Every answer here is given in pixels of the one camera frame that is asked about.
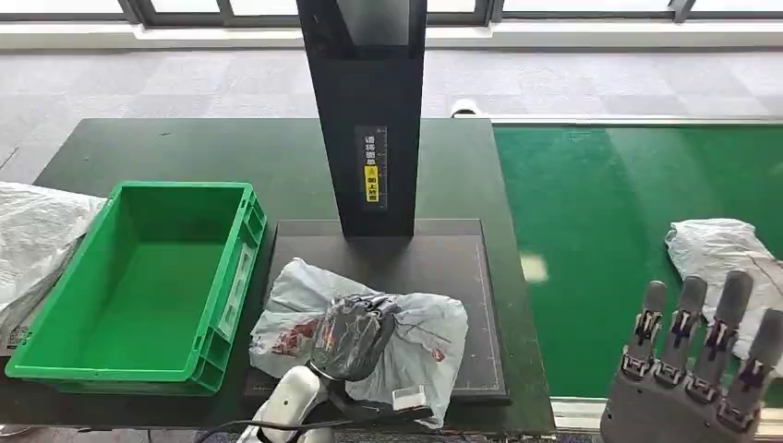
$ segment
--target black mat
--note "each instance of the black mat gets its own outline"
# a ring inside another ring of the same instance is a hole
[[[508,401],[479,220],[417,220],[416,235],[346,240],[338,221],[281,221],[270,283],[294,257],[385,293],[438,293],[460,300],[468,331],[452,401]],[[246,396],[268,397],[276,379],[258,369]]]

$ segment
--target plastic bag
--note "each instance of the plastic bag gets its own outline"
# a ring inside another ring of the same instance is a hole
[[[733,350],[738,357],[747,358],[764,312],[769,308],[783,310],[783,263],[756,238],[755,227],[744,221],[688,220],[672,223],[671,228],[666,236],[671,262],[682,278],[695,275],[707,282],[702,311],[710,322],[715,318],[726,274],[744,270],[753,277],[753,292]],[[775,369],[783,374],[783,360]]]
[[[250,364],[282,377],[310,358],[319,318],[332,299],[374,293],[367,286],[310,266],[300,258],[288,263],[272,285],[269,300],[251,333]],[[461,302],[444,295],[395,295],[401,308],[396,328],[370,376],[347,382],[356,400],[392,402],[396,389],[423,385],[434,416],[419,423],[443,427],[454,381],[463,360],[467,314]]]
[[[0,182],[0,343],[52,289],[103,202]]]

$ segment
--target green plastic crate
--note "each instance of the green plastic crate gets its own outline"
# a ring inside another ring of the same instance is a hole
[[[249,184],[118,185],[6,374],[66,392],[215,393],[265,226]]]

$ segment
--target yellow warning sticker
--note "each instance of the yellow warning sticker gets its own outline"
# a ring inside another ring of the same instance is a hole
[[[378,166],[365,166],[365,191],[368,203],[378,203]]]

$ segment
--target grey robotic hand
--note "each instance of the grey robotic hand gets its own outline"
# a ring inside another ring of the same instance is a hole
[[[609,388],[601,417],[606,443],[743,443],[753,441],[761,402],[783,353],[783,313],[766,311],[749,356],[728,389],[720,385],[753,279],[727,275],[715,319],[693,369],[687,367],[693,334],[701,323],[707,285],[688,277],[658,358],[653,346],[666,305],[666,286],[647,286],[642,313]]]
[[[400,312],[393,297],[353,294],[326,310],[315,333],[309,367],[331,380],[360,381],[375,370]]]

